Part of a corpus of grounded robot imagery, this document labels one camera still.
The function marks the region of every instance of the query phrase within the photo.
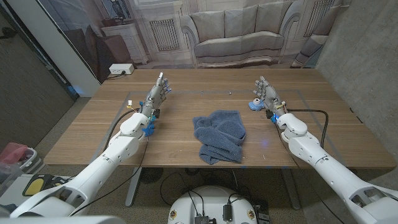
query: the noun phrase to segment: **wooden table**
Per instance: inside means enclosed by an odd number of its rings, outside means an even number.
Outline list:
[[[154,123],[155,133],[149,138],[143,167],[209,167],[198,156],[201,142],[193,136],[192,118],[208,116],[215,110],[239,110],[247,131],[242,163],[220,161],[212,167],[296,168],[265,112],[251,111],[248,107],[255,97],[251,92],[255,89],[254,82],[261,75],[274,86],[288,108],[319,109],[329,114],[325,149],[344,165],[359,169],[396,165],[369,129],[313,69],[135,70],[132,75],[104,82],[44,162],[89,164],[102,151],[111,123],[128,110],[124,105],[126,100],[133,100],[133,106],[139,107],[139,101],[161,71],[169,79],[172,93],[160,107],[160,118]],[[320,139],[325,122],[323,114],[294,114]],[[124,165],[139,165],[146,140],[140,144],[137,154],[124,161]],[[309,167],[302,161],[299,165]]]

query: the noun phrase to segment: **white casing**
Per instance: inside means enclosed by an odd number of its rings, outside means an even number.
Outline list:
[[[205,202],[205,206],[203,207],[205,210],[205,216],[209,216],[209,219],[215,218],[217,223],[225,223],[223,221],[223,206],[227,204],[228,197],[232,193],[236,192],[220,186],[202,186],[194,189],[193,191],[203,197],[203,201]],[[190,194],[198,213],[202,213],[201,198],[193,192],[190,192]],[[231,196],[231,201],[237,198],[238,195],[233,195]],[[174,219],[171,219],[169,213],[167,223],[193,223],[193,220],[196,216],[196,211],[192,200],[188,193],[183,194],[179,199],[177,199],[170,209],[170,212],[175,210],[177,212],[177,216]],[[240,200],[233,202],[231,205],[233,220],[230,223],[257,223],[256,218],[250,219],[248,217],[248,211],[253,210],[253,207],[245,198],[240,197]]]
[[[31,196],[30,199],[16,208],[10,214],[10,217],[17,218],[25,212],[35,212],[45,217],[64,217],[90,203],[115,168],[137,152],[139,140],[145,136],[142,128],[146,128],[148,123],[148,117],[134,113],[122,123],[121,130],[110,140],[107,149],[73,180]],[[71,192],[66,201],[53,197],[64,190]],[[84,202],[75,208],[71,204],[78,197],[81,197]],[[54,206],[60,210],[52,212]],[[88,208],[80,210],[76,215],[86,214]]]
[[[126,72],[126,74],[132,74],[134,66],[131,63],[112,64],[109,71],[113,75],[120,75],[123,71]]]
[[[90,217],[21,217],[0,218],[0,223],[7,224],[126,224],[121,218],[112,216],[90,216]]]
[[[318,139],[307,131],[307,125],[287,113],[277,124],[285,129],[282,139],[289,143],[289,150],[310,164],[337,193],[359,224],[398,223],[398,192],[367,183],[353,174],[343,164],[331,157],[320,145]],[[381,196],[369,196],[365,191],[379,191]],[[352,199],[360,198],[361,207]]]

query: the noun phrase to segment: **blue joint part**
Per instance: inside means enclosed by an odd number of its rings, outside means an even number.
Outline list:
[[[153,116],[151,121],[150,121],[150,123],[148,124],[148,127],[142,129],[142,131],[145,132],[145,137],[148,137],[148,136],[150,136],[151,134],[154,133],[155,125],[153,124],[153,122],[155,121],[155,119],[156,119],[155,116]]]
[[[274,114],[271,118],[271,121],[275,124],[278,119],[279,117],[276,114]]]
[[[261,109],[265,108],[264,107],[264,102],[262,100],[260,100],[260,104],[259,105],[255,105],[253,103],[253,101],[250,102],[249,103],[249,107],[250,107],[251,110],[254,110],[254,111],[260,111]]]

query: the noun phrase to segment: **table leg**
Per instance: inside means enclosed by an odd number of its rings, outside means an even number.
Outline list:
[[[142,168],[141,167],[140,168],[135,167],[132,170],[132,173],[135,173],[135,171],[137,169],[138,169],[137,174],[134,177],[132,177],[131,180],[130,180],[129,191],[127,192],[126,201],[124,203],[125,206],[127,206],[127,207],[131,207],[132,206],[132,203],[134,201],[134,196],[136,195],[136,190],[137,190],[137,187],[138,187],[139,177],[141,175]]]
[[[299,195],[297,194],[297,189],[294,184],[294,179],[292,176],[292,171],[290,169],[282,169],[282,175],[285,180],[285,185],[287,189],[287,193],[290,197],[290,202],[292,203],[292,208],[294,210],[298,210],[301,208]]]

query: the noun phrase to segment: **radiator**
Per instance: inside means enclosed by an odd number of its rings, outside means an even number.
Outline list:
[[[178,50],[180,48],[173,19],[150,21],[150,27],[159,51]]]
[[[304,37],[311,36],[313,30],[317,28],[317,25],[325,16],[326,12],[330,9],[333,5],[334,0],[322,0],[316,1],[314,7],[312,9],[311,18],[308,22],[307,30],[304,33]]]

